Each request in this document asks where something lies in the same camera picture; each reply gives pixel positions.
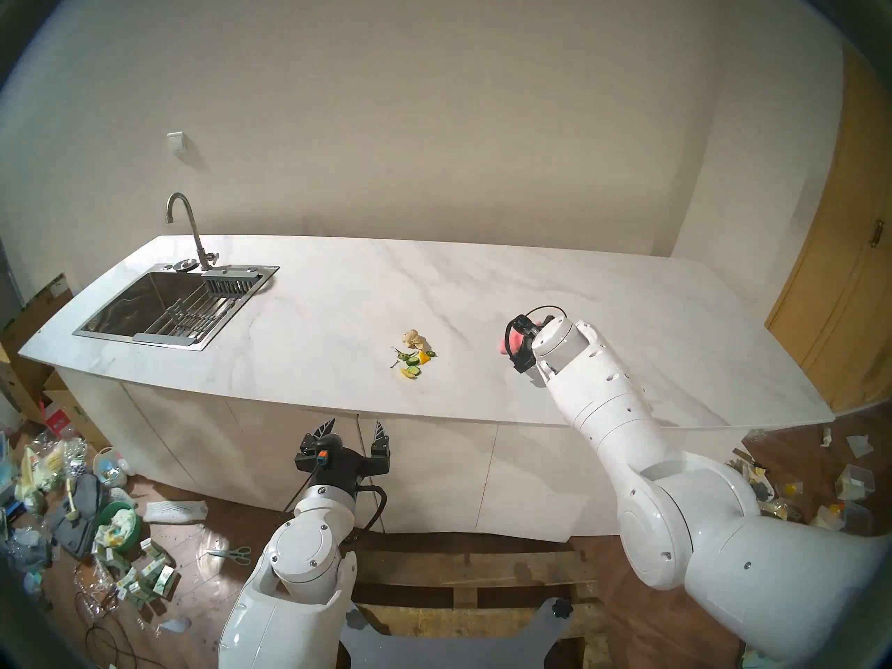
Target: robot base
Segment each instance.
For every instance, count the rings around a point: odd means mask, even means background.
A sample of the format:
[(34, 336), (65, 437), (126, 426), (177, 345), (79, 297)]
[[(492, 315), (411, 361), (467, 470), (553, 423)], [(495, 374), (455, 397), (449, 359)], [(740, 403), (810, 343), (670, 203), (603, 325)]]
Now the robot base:
[(566, 603), (558, 598), (546, 599), (532, 621), (508, 638), (414, 638), (380, 634), (351, 602), (341, 642), (353, 665), (364, 669), (541, 668), (551, 646), (570, 624), (572, 611), (567, 618), (559, 618), (553, 610), (556, 604)]

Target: stainless steel sink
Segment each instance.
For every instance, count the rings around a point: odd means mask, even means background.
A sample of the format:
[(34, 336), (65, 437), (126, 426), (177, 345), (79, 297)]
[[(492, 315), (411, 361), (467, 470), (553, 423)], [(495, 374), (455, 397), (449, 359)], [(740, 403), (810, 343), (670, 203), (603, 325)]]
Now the stainless steel sink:
[(277, 270), (220, 266), (192, 273), (158, 263), (107, 301), (74, 335), (203, 350)]

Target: faucet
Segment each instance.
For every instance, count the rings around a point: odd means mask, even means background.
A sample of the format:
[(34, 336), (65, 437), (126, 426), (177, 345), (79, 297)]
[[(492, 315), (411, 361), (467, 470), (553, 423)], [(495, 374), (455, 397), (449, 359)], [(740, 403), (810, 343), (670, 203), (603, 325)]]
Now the faucet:
[(180, 194), (180, 192), (174, 192), (170, 195), (167, 212), (165, 213), (165, 220), (168, 224), (173, 222), (173, 204), (177, 199), (180, 199), (180, 201), (183, 202), (183, 205), (185, 206), (185, 214), (189, 216), (189, 225), (192, 226), (192, 236), (195, 238), (195, 248), (198, 251), (198, 261), (202, 264), (202, 270), (212, 270), (212, 264), (220, 257), (220, 255), (218, 253), (206, 253), (204, 251), (204, 247), (202, 247), (202, 237), (198, 234), (198, 226), (195, 224), (195, 216), (192, 212), (192, 206), (189, 205), (189, 200), (183, 196), (183, 194)]

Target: kitchen counter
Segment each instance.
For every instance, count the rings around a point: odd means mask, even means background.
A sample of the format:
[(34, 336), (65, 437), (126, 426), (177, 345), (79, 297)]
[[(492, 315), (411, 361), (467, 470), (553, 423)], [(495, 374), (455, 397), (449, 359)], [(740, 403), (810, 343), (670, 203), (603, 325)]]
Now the kitchen counter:
[[(705, 266), (489, 244), (203, 236), (220, 263), (277, 265), (201, 352), (73, 336), (151, 265), (194, 256), (160, 236), (99, 277), (22, 348), (56, 367), (180, 391), (349, 412), (564, 425), (548, 393), (498, 354), (518, 313), (558, 304), (598, 328), (658, 422), (782, 427), (832, 414), (805, 374)], [(390, 369), (417, 328), (439, 357)]]

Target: vegetable scrap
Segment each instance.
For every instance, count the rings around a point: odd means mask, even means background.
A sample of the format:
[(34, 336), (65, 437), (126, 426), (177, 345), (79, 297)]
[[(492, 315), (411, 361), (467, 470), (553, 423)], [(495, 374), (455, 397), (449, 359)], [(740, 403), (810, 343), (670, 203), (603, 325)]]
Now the vegetable scrap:
[(407, 347), (414, 348), (416, 350), (426, 350), (427, 348), (427, 340), (424, 336), (420, 336), (418, 331), (412, 328), (410, 331), (406, 331), (406, 333), (402, 334), (402, 341)]
[(420, 336), (414, 328), (403, 335), (402, 341), (409, 347), (414, 347), (417, 352), (403, 352), (394, 347), (396, 361), (391, 365), (391, 369), (400, 362), (405, 363), (406, 366), (400, 369), (400, 374), (414, 381), (421, 375), (421, 365), (427, 364), (437, 356), (437, 353), (430, 349), (427, 340)]

